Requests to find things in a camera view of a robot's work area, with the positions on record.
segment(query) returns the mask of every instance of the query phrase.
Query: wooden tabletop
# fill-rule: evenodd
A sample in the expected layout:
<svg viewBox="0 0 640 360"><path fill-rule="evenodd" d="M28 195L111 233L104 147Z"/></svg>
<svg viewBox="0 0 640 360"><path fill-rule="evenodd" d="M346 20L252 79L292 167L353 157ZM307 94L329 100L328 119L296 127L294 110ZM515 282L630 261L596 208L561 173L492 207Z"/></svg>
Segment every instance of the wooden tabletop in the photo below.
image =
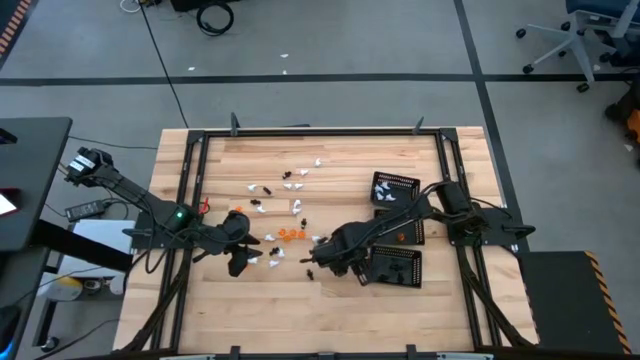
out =
<svg viewBox="0 0 640 360"><path fill-rule="evenodd" d="M481 127L457 128L471 195L501 204L491 155ZM150 190L162 199L175 200L187 130L162 134ZM453 157L447 147L447 157ZM198 156L186 199L191 199ZM320 158L322 166L313 163ZM301 177L300 169L310 170ZM282 174L294 175L282 180ZM435 141L428 136L214 138L209 144L202 196L211 212L205 223L221 222L240 206L251 219L251 234L262 239L265 252L256 265L248 265L238 278L227 274L228 256L209 256L191 268L181 353L228 353L240 345L243 353L402 352L406 344L418 351L471 350L467 313L455 249L444 225L425 221L422 288L373 283L362 287L353 274L335 277L315 264L300 264L308 257L311 236L329 235L345 222L369 220L368 199L374 171L418 178L422 185L440 181ZM283 183L301 183L297 191ZM266 196L251 193L247 185L273 190ZM262 201L259 214L250 200ZM302 212L291 214L293 202ZM285 242L281 228L300 230L306 218L305 239ZM270 258L274 246L283 259ZM493 297L521 334L537 342L524 284L516 258L500 247L484 247ZM473 264L473 257L468 256ZM270 268L269 260L280 264ZM315 280L310 281L306 270ZM143 266L129 277L114 348L128 343L155 307L162 267L147 275ZM483 340L489 344L484 310L476 298ZM165 322L163 344L168 344L173 309Z"/></svg>

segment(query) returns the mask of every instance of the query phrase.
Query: office chair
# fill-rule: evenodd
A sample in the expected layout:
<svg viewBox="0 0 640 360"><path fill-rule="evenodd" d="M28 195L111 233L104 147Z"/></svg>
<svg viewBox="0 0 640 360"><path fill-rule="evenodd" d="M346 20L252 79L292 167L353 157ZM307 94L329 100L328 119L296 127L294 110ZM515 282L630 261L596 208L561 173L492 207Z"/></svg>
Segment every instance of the office chair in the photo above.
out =
<svg viewBox="0 0 640 360"><path fill-rule="evenodd" d="M589 84L595 81L593 69L589 55L585 50L585 40L599 46L604 52L600 56L600 61L609 61L612 54L620 45L624 47L624 35L626 33L640 34L640 14L636 13L640 0L565 0L567 13L571 19L560 26L560 30L552 29L544 26L527 24L527 28L540 30L546 35L550 35L562 42L548 53L537 58L531 64L527 64L522 68L522 72L530 74L534 70L534 66L547 60L552 55L558 54L564 57L567 50L571 50L575 56L587 82L578 85L576 88L579 92L589 90ZM614 40L616 47L603 44L596 39L586 38L587 30L604 30L609 33ZM518 29L516 37L522 39L527 34L527 30Z"/></svg>

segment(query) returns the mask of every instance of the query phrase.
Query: black metal frame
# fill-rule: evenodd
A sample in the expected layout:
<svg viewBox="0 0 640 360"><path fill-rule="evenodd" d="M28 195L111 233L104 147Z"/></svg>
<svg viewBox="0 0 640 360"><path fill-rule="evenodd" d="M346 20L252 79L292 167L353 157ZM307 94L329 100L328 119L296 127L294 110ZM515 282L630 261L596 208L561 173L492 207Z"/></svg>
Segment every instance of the black metal frame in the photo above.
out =
<svg viewBox="0 0 640 360"><path fill-rule="evenodd" d="M455 128L280 128L280 129L241 129L238 126L232 126L229 130L189 130L187 136L187 144L185 148L184 154L184 162L182 165L182 171L180 174L180 183L178 187L178 195L176 201L178 203L184 202L184 197L186 194L187 184L189 181L189 170L191 166L191 161L193 158L193 153L196 144L200 143L200 156L198 159L198 168L196 172L196 179L193 191L193 198L191 205L198 206L200 202L200 197L202 194L202 185L203 185L203 177L205 172L205 166L207 161L207 152L209 148L209 142L215 138L220 137L277 137L277 136L433 136L436 142L436 149L438 151L438 160L440 162L440 170L442 173L442 178L444 180L451 179L451 172L449 170L449 164L446 157L445 152L445 141L448 140L451 143L451 148L453 151L455 170L458 175L458 180L463 186L463 189L468 194L468 182L464 170L464 164L462 163L462 154L460 152L460 146L458 144L458 136ZM456 252L458 255L458 265L461 266L463 261L466 260L466 251L463 246L456 246ZM182 261L187 261L191 259L193 255L193 249L185 249L183 253ZM162 276L162 283L160 285L160 295L159 301L162 299L164 294L166 293L166 289L171 283L173 265L175 261L175 250L169 250L167 254L167 260L165 262L164 273ZM488 293L490 294L489 288L489 280L487 278L487 272L484 263L484 257L482 254L481 247L474 248L474 258L476 263L477 276L480 279L480 282L486 288ZM180 289L176 304L175 304L175 313L173 324L171 327L171 341L170 341L170 349L178 351L179 343L180 343L180 333L182 328L182 319L184 316L184 307L186 302L186 293L188 287L188 276L187 281L185 281L184 285ZM483 346L482 337L480 333L480 326L478 320L477 308L475 305L475 300L473 296L473 291L471 287L462 279L464 296L465 296L465 304L467 308L467 315L469 318L469 328L471 331L471 337L473 340L473 344L475 348ZM496 325L495 319L487 312L487 319L489 320L489 329L491 333L492 344L494 346L501 346L500 342L500 333L498 331L498 327ZM162 338L162 328L163 326L158 326L152 336L151 341L151 349L159 349L160 342ZM408 345L409 348L414 349L411 351L410 358L433 358L435 353L418 353L415 352L415 347L412 345ZM406 359L409 352L407 353L376 353L376 354L340 354L340 358L379 358L379 359ZM265 358L303 358L308 356L309 358L317 359L320 354L252 354L250 356L243 355L243 358L249 358L255 356L256 358L265 359ZM333 358L335 354L325 354L327 358ZM216 354L216 358L225 358L226 354ZM229 359L234 358L232 354L228 355Z"/></svg>

